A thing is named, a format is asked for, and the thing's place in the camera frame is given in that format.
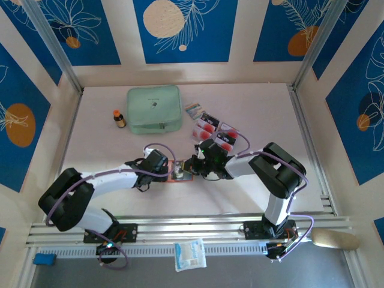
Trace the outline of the black red white credit card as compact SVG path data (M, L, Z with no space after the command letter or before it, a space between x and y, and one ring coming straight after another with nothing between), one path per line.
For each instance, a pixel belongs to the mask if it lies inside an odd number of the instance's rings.
M220 123L220 121L217 118L215 118L215 117L213 117L213 116L211 116L211 115L209 115L207 113L203 113L203 115L201 116L201 120L203 120L206 123L209 123L209 124L211 124L213 126L216 126L216 127Z
M236 142L236 137L233 137L227 133L219 132L217 134L217 139L220 139L226 143L229 143L230 145L233 145Z
M233 126L231 126L225 122L221 123L220 131L223 131L224 133L235 133L235 134L239 133L239 130L237 130L236 128L234 128Z
M214 126L213 124L210 124L209 122L203 121L202 119L199 119L196 122L196 125L210 134L213 134L214 132L216 132L216 129L217 129L216 126Z
M211 133L200 127L196 127L192 132L192 137L196 141L204 141L211 137Z
M233 150L235 143L236 142L233 142L233 141L226 142L220 139L218 140L219 146L228 152L231 152Z

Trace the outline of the brown bottle orange cap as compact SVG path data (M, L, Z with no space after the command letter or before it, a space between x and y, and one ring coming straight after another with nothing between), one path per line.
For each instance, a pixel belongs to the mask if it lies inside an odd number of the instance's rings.
M122 113L119 110L113 111L113 119L119 128L124 128L127 125Z

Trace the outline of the mint green zipper pouch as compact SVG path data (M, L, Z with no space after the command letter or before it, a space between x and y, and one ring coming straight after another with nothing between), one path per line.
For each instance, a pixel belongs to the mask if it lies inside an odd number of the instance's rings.
M134 134L178 131L182 101L175 85L137 87L127 92L127 124Z

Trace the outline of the white blue plastic packet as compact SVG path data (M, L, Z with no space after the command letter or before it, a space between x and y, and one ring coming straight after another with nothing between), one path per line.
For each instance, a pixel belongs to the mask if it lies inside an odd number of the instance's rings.
M205 247L201 238L174 243L174 248L176 272L207 267Z

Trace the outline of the small blue object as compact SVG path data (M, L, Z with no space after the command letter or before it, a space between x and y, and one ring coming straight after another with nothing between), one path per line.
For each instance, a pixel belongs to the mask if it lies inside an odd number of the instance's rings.
M33 258L33 264L38 266L53 266L56 262L56 254L37 253Z

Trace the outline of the golden oval object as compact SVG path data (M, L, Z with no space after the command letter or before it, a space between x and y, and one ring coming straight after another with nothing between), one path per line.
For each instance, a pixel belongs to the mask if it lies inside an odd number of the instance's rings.
M315 228L311 231L310 237L314 245L324 248L354 251L360 246L359 239L346 232Z

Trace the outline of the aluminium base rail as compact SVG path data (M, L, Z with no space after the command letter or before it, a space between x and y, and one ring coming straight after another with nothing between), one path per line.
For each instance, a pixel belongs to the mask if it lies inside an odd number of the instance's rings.
M245 241L241 232L245 221L260 220L255 215L214 215L211 217L122 218L121 223L138 225L137 242L169 244L177 240L202 238L208 242ZM26 240L28 247L81 245L84 231L75 227L60 232L55 227L34 223Z

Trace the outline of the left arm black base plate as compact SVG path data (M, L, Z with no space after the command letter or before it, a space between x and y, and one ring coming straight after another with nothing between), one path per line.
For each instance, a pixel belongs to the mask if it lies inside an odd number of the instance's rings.
M112 240L113 242L135 243L138 233L137 229L138 225L136 223L114 224L102 235L107 239ZM84 233L83 242L86 244L101 244L105 242L105 240L90 230L86 230Z

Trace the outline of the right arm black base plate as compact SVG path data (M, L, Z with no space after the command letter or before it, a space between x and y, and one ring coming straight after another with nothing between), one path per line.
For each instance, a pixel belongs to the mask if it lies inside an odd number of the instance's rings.
M279 225L273 225L266 220L243 223L246 240L297 239L298 233L294 227L296 227L295 221L287 219Z

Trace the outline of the aluminium table edge rail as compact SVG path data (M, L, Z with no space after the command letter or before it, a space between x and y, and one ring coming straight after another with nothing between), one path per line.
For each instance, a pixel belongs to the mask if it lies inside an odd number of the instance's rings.
M320 186L320 190L321 190L320 198L326 202L325 204L323 204L323 206L325 206L325 211L323 212L323 214L332 214L333 216L336 217L338 216L338 211L334 205L333 196L331 194L331 189L330 189L328 180L326 178L325 171L321 166L318 154L316 152L313 138L311 136L310 126L305 117L304 109L302 108L299 95L295 91L291 83L287 84L287 89L290 95L293 109L295 111L298 125L301 130L302 138L304 140L305 148L307 150L307 154L308 154L311 166L314 169L317 182Z
M69 130L68 130L66 139L65 139L64 150L63 150L63 153L62 153L62 157L61 157L61 160L60 160L58 171L56 173L57 176L61 173L63 165L64 165L65 157L66 157L66 154L67 154L67 151L68 151L68 146L69 146L70 140L71 140L71 135L73 133L74 125L76 123L77 114L78 114L79 107L80 107L80 104L81 104L81 101L82 101L82 96L83 96L83 91L82 91L82 93L80 94L80 96L79 96L79 98L77 100L76 108L74 110L73 117L72 117L71 122L70 122L70 127L69 127Z

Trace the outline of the aluminium frame post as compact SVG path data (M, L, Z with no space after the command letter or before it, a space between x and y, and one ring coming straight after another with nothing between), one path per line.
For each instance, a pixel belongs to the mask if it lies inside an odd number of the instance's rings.
M330 0L329 4L330 8L325 13L292 82L292 89L295 92L304 84L307 74L314 73L316 81L322 78L356 20L353 13L349 11L349 0Z
M20 0L20 2L55 62L67 77L76 94L81 97L83 94L83 87L72 68L69 58L65 54L39 5L35 0Z

